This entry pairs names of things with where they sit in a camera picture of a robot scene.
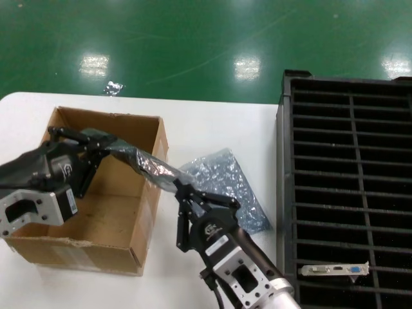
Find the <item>white table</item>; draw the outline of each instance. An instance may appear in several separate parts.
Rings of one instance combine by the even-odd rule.
[[[0,101],[0,164],[38,147],[55,106],[161,116],[169,163],[176,167],[231,148],[274,222],[277,106],[14,93]],[[198,277],[204,268],[200,256],[175,247],[177,210],[172,194],[163,192],[143,277],[37,267],[0,240],[0,308],[217,308]],[[274,232],[254,239],[275,261]],[[226,298],[225,307],[232,308]]]

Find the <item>bubble wrap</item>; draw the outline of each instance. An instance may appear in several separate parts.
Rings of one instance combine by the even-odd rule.
[[[85,129],[82,133],[94,137],[108,134],[96,129]],[[271,229],[268,218],[230,149],[195,159],[180,169],[119,138],[106,150],[165,191],[175,193],[173,182],[179,178],[183,184],[191,183],[200,191],[236,198],[241,205],[236,213],[239,225],[249,234]],[[194,211],[200,215],[203,212],[199,206]]]
[[[197,158],[180,167],[196,179],[198,190],[236,198],[241,208],[236,216],[239,225],[249,234],[271,229],[243,171],[230,149]]]
[[[109,81],[108,85],[103,89],[104,93],[110,97],[117,96],[123,89],[124,85],[117,82]]]
[[[85,129],[82,133],[88,136],[104,136],[108,133],[96,129]],[[176,192],[176,187],[173,182],[179,178],[183,184],[191,183],[196,187],[196,179],[194,177],[175,169],[169,164],[157,159],[155,156],[133,146],[124,140],[117,139],[106,150],[110,151],[116,159],[130,165],[136,173],[144,176],[151,183],[159,188],[168,191]]]

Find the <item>black grid tray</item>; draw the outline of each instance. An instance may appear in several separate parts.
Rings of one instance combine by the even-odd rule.
[[[277,112],[277,265],[303,308],[412,308],[412,82],[286,71]],[[370,263],[354,285],[303,265]]]

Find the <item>silver metal bracket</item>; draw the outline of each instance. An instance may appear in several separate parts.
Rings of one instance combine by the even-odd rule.
[[[17,218],[12,218],[10,222],[6,210],[20,201],[30,203],[28,211]],[[48,225],[62,225],[64,223],[54,192],[20,189],[0,200],[0,237],[7,237],[28,223],[47,223]]]

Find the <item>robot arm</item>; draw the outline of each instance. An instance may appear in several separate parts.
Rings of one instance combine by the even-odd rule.
[[[103,149],[117,139],[93,138],[65,127],[49,127],[48,132],[49,141],[0,166],[2,237],[31,222],[62,225],[74,216],[74,196],[84,196],[109,154]]]
[[[200,254],[206,265],[200,277],[216,294],[220,308],[216,283],[235,308],[300,308],[293,287],[238,225],[236,199],[197,191],[179,180],[174,184],[180,204],[176,245]]]

